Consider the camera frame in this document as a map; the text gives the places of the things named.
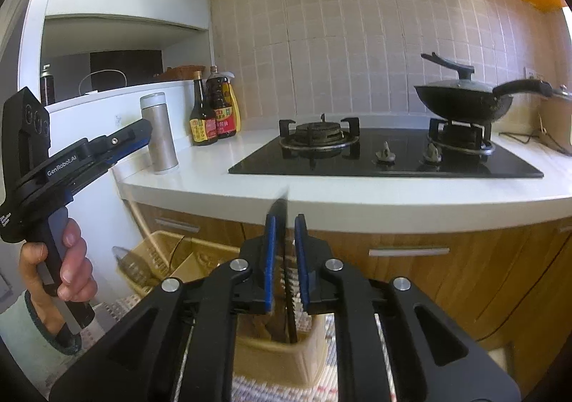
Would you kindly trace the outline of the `person's left hand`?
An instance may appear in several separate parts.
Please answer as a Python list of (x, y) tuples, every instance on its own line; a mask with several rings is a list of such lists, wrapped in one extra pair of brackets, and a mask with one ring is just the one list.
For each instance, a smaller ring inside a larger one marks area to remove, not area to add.
[(63, 254), (57, 274), (60, 281), (57, 289), (59, 299), (46, 292), (38, 272), (38, 265), (50, 255), (49, 247), (45, 243), (36, 242), (36, 238), (32, 241), (26, 240), (20, 249), (19, 273), (40, 324), (45, 327), (49, 336), (56, 337), (66, 324), (66, 318), (61, 314), (58, 304), (77, 303), (86, 309), (97, 294), (98, 286), (93, 278), (93, 265), (86, 257), (86, 242), (76, 221), (54, 214), (49, 218), (49, 232), (53, 236), (59, 236), (57, 246)]

